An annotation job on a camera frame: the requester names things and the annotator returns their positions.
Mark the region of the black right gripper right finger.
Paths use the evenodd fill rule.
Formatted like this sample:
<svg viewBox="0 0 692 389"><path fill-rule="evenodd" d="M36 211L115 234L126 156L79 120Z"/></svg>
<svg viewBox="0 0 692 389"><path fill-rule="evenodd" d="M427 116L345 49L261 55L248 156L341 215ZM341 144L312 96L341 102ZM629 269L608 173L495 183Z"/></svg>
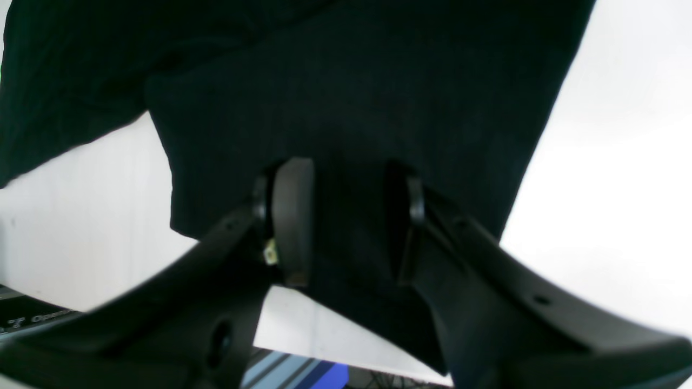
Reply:
<svg viewBox="0 0 692 389"><path fill-rule="evenodd" d="M690 340L606 312L526 268L407 165L384 179L391 267L424 300L457 388L678 388Z"/></svg>

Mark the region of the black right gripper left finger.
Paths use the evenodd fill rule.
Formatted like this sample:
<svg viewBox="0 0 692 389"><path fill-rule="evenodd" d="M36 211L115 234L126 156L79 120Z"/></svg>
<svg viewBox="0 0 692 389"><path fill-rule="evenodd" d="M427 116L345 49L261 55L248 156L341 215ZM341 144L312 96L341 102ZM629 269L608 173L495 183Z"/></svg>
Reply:
<svg viewBox="0 0 692 389"><path fill-rule="evenodd" d="M308 285L315 167L275 163L178 261L116 300L14 338L2 375L32 388L238 388L272 285Z"/></svg>

